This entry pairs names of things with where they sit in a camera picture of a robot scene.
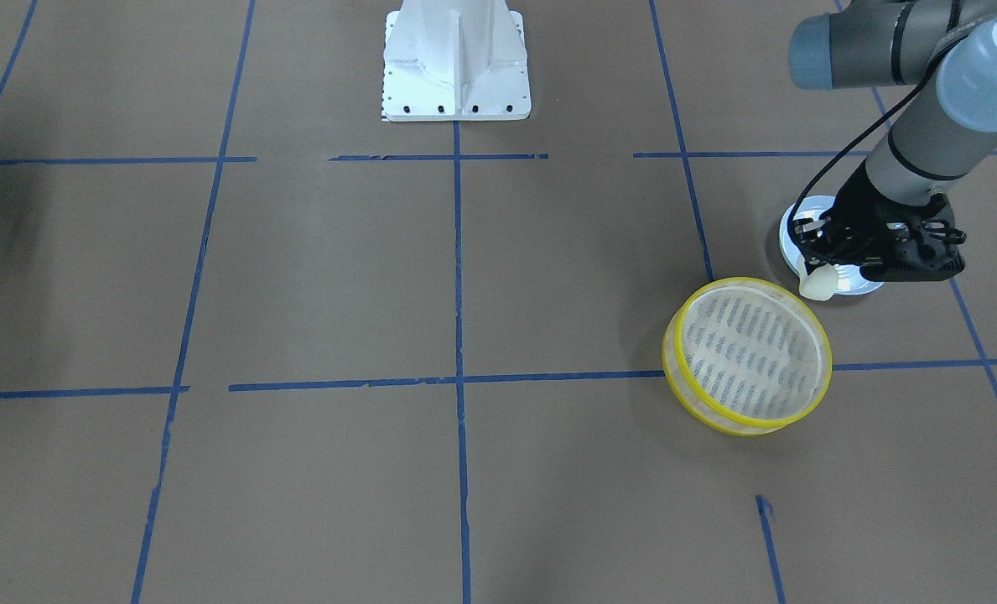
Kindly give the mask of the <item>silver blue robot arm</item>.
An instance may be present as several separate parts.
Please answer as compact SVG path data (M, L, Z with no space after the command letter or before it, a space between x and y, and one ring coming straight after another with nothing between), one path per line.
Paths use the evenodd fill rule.
M830 206L782 219L783 257L804 285L939 282L965 268L949 191L997 149L997 1L852 1L791 35L804 91L907 86Z

